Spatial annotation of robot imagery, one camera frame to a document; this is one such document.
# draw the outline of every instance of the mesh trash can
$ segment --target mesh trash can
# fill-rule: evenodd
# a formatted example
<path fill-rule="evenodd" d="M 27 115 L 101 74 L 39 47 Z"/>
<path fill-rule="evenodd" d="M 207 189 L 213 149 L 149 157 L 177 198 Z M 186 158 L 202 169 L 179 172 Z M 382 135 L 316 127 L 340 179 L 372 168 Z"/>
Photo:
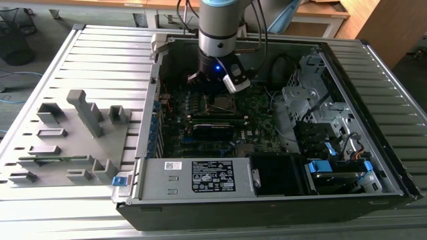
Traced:
<path fill-rule="evenodd" d="M 25 35 L 31 35 L 38 32 L 31 12 L 33 10 L 27 8 L 0 10 L 0 17 L 7 23 L 15 23 L 18 29 Z"/>
<path fill-rule="evenodd" d="M 35 52 L 14 22 L 0 21 L 0 58 L 11 66 L 25 65 L 35 59 Z"/>

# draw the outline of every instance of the blue latch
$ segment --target blue latch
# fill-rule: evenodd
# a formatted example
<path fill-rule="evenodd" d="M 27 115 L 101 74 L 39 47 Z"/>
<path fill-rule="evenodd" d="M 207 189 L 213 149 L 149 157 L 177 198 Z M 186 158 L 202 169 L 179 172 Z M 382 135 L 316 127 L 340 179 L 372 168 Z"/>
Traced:
<path fill-rule="evenodd" d="M 374 170 L 373 163 L 370 161 L 365 161 L 364 164 L 368 172 Z"/>
<path fill-rule="evenodd" d="M 329 152 L 332 153 L 332 155 L 336 156 L 336 155 L 337 155 L 337 151 L 336 151 L 332 143 L 330 143 L 330 142 L 326 142 L 325 145 L 326 145 L 326 147 L 328 147 Z"/>
<path fill-rule="evenodd" d="M 113 178 L 113 186 L 126 187 L 129 185 L 129 178 L 126 176 L 115 176 Z"/>
<path fill-rule="evenodd" d="M 312 173 L 332 173 L 333 168 L 329 160 L 314 160 L 309 163 Z"/>

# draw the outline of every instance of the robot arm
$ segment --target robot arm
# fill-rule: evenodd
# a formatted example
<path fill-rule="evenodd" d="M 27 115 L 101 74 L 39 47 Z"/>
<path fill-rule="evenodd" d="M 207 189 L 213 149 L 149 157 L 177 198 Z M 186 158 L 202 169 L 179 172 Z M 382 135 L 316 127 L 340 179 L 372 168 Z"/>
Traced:
<path fill-rule="evenodd" d="M 217 94 L 215 85 L 226 84 L 232 93 L 252 85 L 246 71 L 234 54 L 242 14 L 253 0 L 202 0 L 199 18 L 199 71 L 189 82 L 202 84 L 201 91 Z"/>

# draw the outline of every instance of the slotted metal table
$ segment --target slotted metal table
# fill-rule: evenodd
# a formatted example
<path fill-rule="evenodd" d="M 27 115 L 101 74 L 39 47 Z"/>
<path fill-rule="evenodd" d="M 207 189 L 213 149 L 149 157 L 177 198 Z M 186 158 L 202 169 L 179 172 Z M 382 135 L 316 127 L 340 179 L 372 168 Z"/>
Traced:
<path fill-rule="evenodd" d="M 181 32 L 94 25 L 77 27 L 71 31 L 0 145 L 3 239 L 250 239 L 254 236 L 296 234 L 328 234 L 332 238 L 344 236 L 342 232 L 349 231 L 372 233 L 384 229 L 427 227 L 427 198 L 424 198 L 400 209 L 377 211 L 352 222 L 139 232 L 115 209 L 113 187 L 109 185 L 10 188 L 9 173 L 19 165 L 6 157 L 5 152 L 19 147 L 29 137 L 26 133 L 35 129 L 35 113 L 43 99 L 63 101 L 70 89 L 83 89 L 89 101 L 97 103 L 99 108 L 122 105 L 133 111 L 121 170 L 133 169 L 154 62 L 151 39 L 155 33 Z M 416 184 L 426 193 L 427 116 L 372 46 L 358 40 L 293 36 L 272 38 L 329 43 Z"/>

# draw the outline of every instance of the barcode sticker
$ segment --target barcode sticker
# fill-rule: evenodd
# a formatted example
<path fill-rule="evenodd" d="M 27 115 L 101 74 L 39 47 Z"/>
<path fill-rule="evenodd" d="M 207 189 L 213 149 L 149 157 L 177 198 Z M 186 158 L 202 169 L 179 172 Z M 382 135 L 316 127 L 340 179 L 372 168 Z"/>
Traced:
<path fill-rule="evenodd" d="M 142 7 L 143 7 L 143 4 L 126 3 L 125 6 L 126 6 L 126 7 L 139 7 L 139 8 L 142 8 Z"/>
<path fill-rule="evenodd" d="M 165 170 L 182 170 L 183 162 L 182 161 L 167 161 L 165 162 Z"/>

